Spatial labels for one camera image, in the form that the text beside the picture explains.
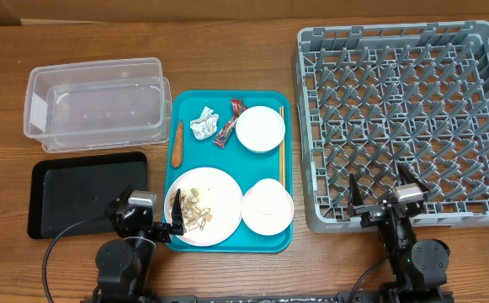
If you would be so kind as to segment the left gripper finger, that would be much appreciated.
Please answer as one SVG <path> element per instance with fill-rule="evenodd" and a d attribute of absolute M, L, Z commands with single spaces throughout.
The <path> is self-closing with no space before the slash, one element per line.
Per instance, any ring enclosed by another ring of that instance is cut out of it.
<path fill-rule="evenodd" d="M 183 235 L 184 234 L 184 225 L 183 225 L 183 214 L 181 208 L 181 189 L 177 189 L 175 193 L 175 197 L 173 200 L 172 206 L 172 223 L 171 223 L 171 231 L 172 235 Z"/>
<path fill-rule="evenodd" d="M 133 192 L 133 187 L 129 184 L 120 194 L 117 195 L 110 203 L 108 203 L 107 210 L 117 210 L 122 204 L 128 203 L 128 198 Z"/>

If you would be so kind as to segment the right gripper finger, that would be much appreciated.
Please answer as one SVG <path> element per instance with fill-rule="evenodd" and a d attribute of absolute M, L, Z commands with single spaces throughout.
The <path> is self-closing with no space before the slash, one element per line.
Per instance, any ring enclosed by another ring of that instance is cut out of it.
<path fill-rule="evenodd" d="M 401 185 L 415 183 L 422 192 L 426 193 L 429 191 L 428 187 L 424 185 L 404 164 L 397 163 L 396 167 L 399 173 Z"/>
<path fill-rule="evenodd" d="M 362 199 L 361 193 L 359 191 L 359 186 L 356 181 L 355 176 L 351 173 L 349 175 L 349 198 L 348 198 L 348 206 L 360 207 L 364 205 L 364 201 Z"/>

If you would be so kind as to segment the orange carrot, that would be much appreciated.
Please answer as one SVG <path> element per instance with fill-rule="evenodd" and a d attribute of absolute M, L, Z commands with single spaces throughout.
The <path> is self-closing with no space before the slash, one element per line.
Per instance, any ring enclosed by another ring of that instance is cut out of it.
<path fill-rule="evenodd" d="M 171 156 L 171 165 L 173 168 L 179 168 L 183 163 L 183 121 L 178 123 L 176 129 L 173 150 Z"/>

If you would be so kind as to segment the pink-white bowl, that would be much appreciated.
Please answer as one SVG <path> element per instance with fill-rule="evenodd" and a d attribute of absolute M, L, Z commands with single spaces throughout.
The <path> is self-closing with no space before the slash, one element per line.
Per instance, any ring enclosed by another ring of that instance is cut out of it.
<path fill-rule="evenodd" d="M 253 232 L 273 236 L 284 231 L 294 217 L 294 203 L 275 180 L 263 180 L 247 191 L 242 200 L 242 219 Z"/>

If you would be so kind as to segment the white paper ball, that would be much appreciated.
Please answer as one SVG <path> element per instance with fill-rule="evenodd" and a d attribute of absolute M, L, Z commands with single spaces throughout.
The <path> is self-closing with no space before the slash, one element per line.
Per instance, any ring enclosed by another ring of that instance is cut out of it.
<path fill-rule="evenodd" d="M 205 106 L 198 119 L 190 122 L 190 129 L 197 140 L 205 140 L 217 131 L 219 115 L 213 109 Z"/>

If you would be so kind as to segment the wooden chopstick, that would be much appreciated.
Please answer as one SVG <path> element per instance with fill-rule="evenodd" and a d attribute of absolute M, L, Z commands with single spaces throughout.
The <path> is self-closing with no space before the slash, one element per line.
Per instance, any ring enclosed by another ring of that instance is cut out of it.
<path fill-rule="evenodd" d="M 279 181 L 285 189 L 285 154 L 284 154 L 284 136 L 285 136 L 285 124 L 284 124 L 284 106 L 279 108 L 279 115 L 281 117 L 281 142 L 279 143 Z"/>
<path fill-rule="evenodd" d="M 284 106 L 281 106 L 279 109 L 279 114 L 284 122 Z M 285 181 L 285 124 L 282 135 L 282 141 L 279 146 L 279 155 L 280 155 L 280 182 L 285 189 L 286 181 Z"/>

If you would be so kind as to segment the white bowl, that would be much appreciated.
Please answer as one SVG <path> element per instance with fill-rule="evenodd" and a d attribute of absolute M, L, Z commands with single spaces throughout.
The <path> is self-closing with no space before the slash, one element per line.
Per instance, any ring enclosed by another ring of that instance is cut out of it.
<path fill-rule="evenodd" d="M 284 139 L 285 123 L 278 111 L 266 106 L 246 109 L 236 124 L 237 139 L 251 152 L 270 152 Z"/>

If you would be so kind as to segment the red snack wrapper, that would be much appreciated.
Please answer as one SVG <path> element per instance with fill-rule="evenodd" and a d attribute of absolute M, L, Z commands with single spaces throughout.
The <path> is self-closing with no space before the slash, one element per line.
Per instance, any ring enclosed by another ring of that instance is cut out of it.
<path fill-rule="evenodd" d="M 231 106 L 233 109 L 233 116 L 222 127 L 222 129 L 218 132 L 215 139 L 213 140 L 213 143 L 220 148 L 224 148 L 226 146 L 226 143 L 228 142 L 231 133 L 236 127 L 238 118 L 247 109 L 247 106 L 243 103 L 242 98 L 233 98 L 231 100 Z"/>

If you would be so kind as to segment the white cup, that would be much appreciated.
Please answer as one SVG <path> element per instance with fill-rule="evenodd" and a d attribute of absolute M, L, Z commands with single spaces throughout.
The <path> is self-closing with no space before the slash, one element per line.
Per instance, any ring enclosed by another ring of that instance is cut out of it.
<path fill-rule="evenodd" d="M 262 215 L 273 215 L 284 204 L 285 190 L 275 179 L 262 179 L 251 190 L 250 204 Z"/>

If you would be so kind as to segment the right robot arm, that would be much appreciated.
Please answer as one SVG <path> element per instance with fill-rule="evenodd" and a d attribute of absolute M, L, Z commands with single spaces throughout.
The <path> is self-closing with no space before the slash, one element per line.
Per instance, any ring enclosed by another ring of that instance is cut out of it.
<path fill-rule="evenodd" d="M 376 263 L 354 284 L 348 301 L 361 298 L 363 302 L 453 302 L 453 294 L 440 289 L 447 283 L 448 245 L 437 239 L 418 240 L 412 228 L 411 218 L 422 213 L 428 201 L 428 188 L 404 165 L 399 164 L 397 170 L 401 184 L 376 205 L 364 203 L 356 177 L 349 176 L 348 213 L 358 216 L 363 228 L 378 229 L 394 280 L 381 284 L 374 293 L 359 293 L 365 277 L 380 266 Z"/>

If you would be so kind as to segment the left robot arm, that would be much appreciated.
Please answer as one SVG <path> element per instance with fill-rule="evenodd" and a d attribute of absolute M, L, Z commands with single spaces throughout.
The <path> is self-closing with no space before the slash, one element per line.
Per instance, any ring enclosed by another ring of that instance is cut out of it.
<path fill-rule="evenodd" d="M 97 252 L 98 286 L 94 302 L 158 302 L 155 292 L 146 287 L 156 245 L 170 243 L 174 235 L 184 234 L 182 196 L 173 198 L 172 220 L 155 222 L 156 195 L 127 187 L 106 208 L 104 214 L 119 236 L 106 242 Z"/>

